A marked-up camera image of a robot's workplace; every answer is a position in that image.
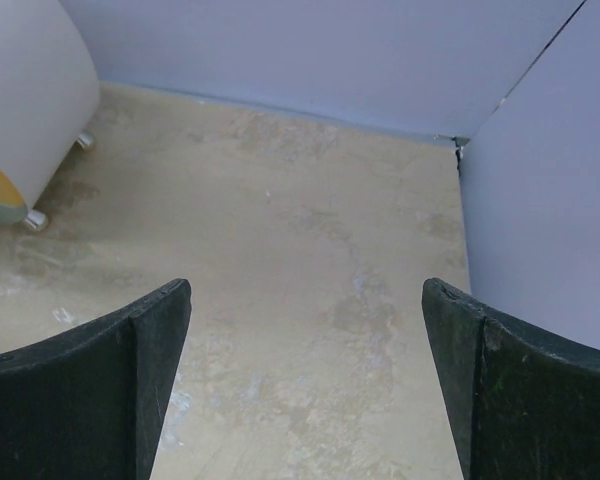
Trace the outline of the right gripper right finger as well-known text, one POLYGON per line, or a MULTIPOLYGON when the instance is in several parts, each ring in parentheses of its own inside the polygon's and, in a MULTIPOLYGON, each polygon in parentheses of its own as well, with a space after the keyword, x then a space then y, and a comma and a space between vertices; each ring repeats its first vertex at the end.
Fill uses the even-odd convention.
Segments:
POLYGON ((421 305, 466 479, 600 479, 600 350, 430 278, 421 305))

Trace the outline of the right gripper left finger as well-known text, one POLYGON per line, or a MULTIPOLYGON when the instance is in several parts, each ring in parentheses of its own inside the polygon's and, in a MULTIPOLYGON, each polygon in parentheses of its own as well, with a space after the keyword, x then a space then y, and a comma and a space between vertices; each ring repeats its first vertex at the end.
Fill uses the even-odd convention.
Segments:
POLYGON ((148 479, 189 327, 175 279, 0 354, 0 479, 148 479))

